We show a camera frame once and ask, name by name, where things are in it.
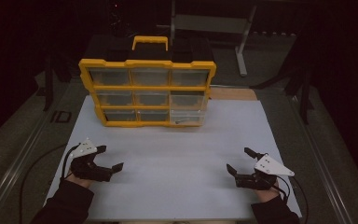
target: white table surface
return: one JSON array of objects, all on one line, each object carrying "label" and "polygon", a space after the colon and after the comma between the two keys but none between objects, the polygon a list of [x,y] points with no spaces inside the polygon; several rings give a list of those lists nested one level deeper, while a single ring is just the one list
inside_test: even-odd
[{"label": "white table surface", "polygon": [[[124,162],[123,171],[110,182],[91,186],[95,196],[90,220],[253,218],[250,205],[257,203],[257,198],[251,189],[236,188],[226,164],[240,174],[252,174],[256,160],[243,152],[244,147],[282,162],[259,101],[211,100],[202,127],[115,128],[101,124],[87,96],[65,154],[86,138],[95,146],[107,146],[106,152],[96,156],[97,165],[111,167]],[[63,158],[48,198],[58,188],[62,162]],[[280,187],[287,192],[283,182]],[[288,205],[301,217],[293,193]]]}]

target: clear plastic drawer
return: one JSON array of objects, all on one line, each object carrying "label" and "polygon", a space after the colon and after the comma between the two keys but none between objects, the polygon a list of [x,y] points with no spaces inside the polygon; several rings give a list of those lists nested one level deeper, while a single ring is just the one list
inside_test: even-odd
[{"label": "clear plastic drawer", "polygon": [[171,110],[171,125],[200,126],[205,119],[205,111],[202,110]]},{"label": "clear plastic drawer", "polygon": [[209,70],[174,69],[172,86],[205,86]]},{"label": "clear plastic drawer", "polygon": [[169,69],[132,68],[131,80],[135,86],[168,86]]},{"label": "clear plastic drawer", "polygon": [[136,121],[135,110],[105,109],[103,112],[107,121]]},{"label": "clear plastic drawer", "polygon": [[170,109],[203,110],[204,91],[171,91]]},{"label": "clear plastic drawer", "polygon": [[138,110],[140,121],[167,121],[168,110]]},{"label": "clear plastic drawer", "polygon": [[168,105],[167,91],[135,91],[137,105]]},{"label": "clear plastic drawer", "polygon": [[101,105],[132,105],[131,91],[96,91]]},{"label": "clear plastic drawer", "polygon": [[128,86],[130,85],[127,68],[89,68],[94,85]]}]

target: table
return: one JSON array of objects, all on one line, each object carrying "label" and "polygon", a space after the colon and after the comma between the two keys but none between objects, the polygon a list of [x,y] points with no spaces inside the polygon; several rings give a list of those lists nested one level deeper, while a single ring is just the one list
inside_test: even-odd
[{"label": "table", "polygon": [[241,34],[242,40],[241,43],[235,48],[235,55],[237,56],[240,75],[242,77],[246,77],[248,72],[246,70],[245,61],[243,59],[243,48],[245,47],[256,9],[257,5],[254,3],[246,19],[186,15],[176,13],[175,0],[172,0],[170,37],[171,44],[175,37],[176,29]]},{"label": "table", "polygon": [[[219,93],[245,93],[248,99],[217,100]],[[244,220],[253,218],[250,207],[257,198],[250,189],[237,189],[227,172],[229,163],[242,174],[254,172],[255,160],[244,147],[268,153],[282,162],[266,115],[250,90],[213,89],[205,123],[193,128],[104,127],[94,114],[87,96],[68,147],[87,137],[106,145],[95,158],[100,166],[124,162],[123,171],[110,182],[95,183],[90,220],[173,221]],[[62,161],[48,192],[59,185]],[[301,216],[296,197],[289,207]]]}]

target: plastic storage case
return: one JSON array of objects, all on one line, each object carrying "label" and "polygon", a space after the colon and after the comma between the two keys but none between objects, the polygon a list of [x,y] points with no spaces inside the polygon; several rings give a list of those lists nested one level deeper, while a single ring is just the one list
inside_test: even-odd
[{"label": "plastic storage case", "polygon": [[206,39],[96,35],[79,63],[105,126],[203,124],[216,65]]}]

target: wire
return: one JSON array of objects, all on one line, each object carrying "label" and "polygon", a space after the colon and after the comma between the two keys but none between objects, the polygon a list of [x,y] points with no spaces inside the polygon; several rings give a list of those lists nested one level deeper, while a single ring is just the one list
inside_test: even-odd
[{"label": "wire", "polygon": [[69,155],[71,155],[71,152],[73,152],[75,149],[77,149],[77,147],[80,145],[80,143],[75,146],[72,147],[71,149],[69,149],[69,151],[66,153],[65,155],[65,159],[63,160],[63,165],[62,165],[62,173],[61,173],[61,178],[60,178],[60,182],[63,181],[66,177],[65,176],[65,168],[66,168],[66,162],[68,161],[68,157]]},{"label": "wire", "polygon": [[289,193],[287,193],[287,198],[289,198],[289,196],[290,196],[290,188],[289,188],[289,185],[287,184],[287,182],[286,182],[283,178],[281,178],[281,177],[278,176],[278,175],[277,175],[277,177],[280,178],[280,180],[283,181],[283,182],[286,184],[286,187],[287,187],[287,189],[289,190]]},{"label": "wire", "polygon": [[309,209],[309,207],[308,207],[307,196],[305,196],[304,190],[301,188],[301,185],[298,183],[298,181],[295,179],[295,177],[292,176],[292,178],[296,181],[296,183],[298,184],[298,187],[301,189],[301,193],[302,193],[303,196],[304,196],[304,201],[305,201],[305,206],[306,206],[306,211],[307,211],[306,216],[305,216],[304,224],[307,224],[307,222],[308,222],[308,216],[309,216],[309,214],[310,214],[310,209]]},{"label": "wire", "polygon": [[277,191],[279,191],[280,193],[282,193],[282,194],[283,194],[283,201],[284,201],[284,203],[287,203],[287,199],[288,199],[289,196],[286,195],[286,192],[284,192],[283,189],[280,189],[279,187],[275,186],[274,184],[269,183],[269,182],[268,182],[266,179],[264,179],[264,178],[260,178],[260,179],[263,180],[264,182],[266,182],[268,185],[270,185],[271,188],[274,188],[274,189],[276,189]]},{"label": "wire", "polygon": [[65,147],[67,144],[62,144],[58,147],[55,147],[51,150],[49,150],[48,152],[46,152],[45,154],[43,154],[42,156],[40,156],[39,158],[36,159],[36,161],[34,161],[34,163],[32,163],[32,165],[30,166],[30,168],[28,168],[27,172],[25,173],[25,177],[22,179],[22,182],[21,182],[21,186],[20,186],[20,196],[19,196],[19,223],[21,224],[22,223],[22,192],[23,192],[23,189],[24,189],[24,185],[25,185],[25,180],[27,179],[28,177],[28,174],[30,174],[32,168],[34,168],[34,166],[40,161],[42,160],[44,157],[46,157],[48,154],[50,154],[51,152],[55,151],[55,150],[58,150],[62,147]]},{"label": "wire", "polygon": [[73,174],[73,172],[69,173],[64,179],[67,179],[72,174]]}]

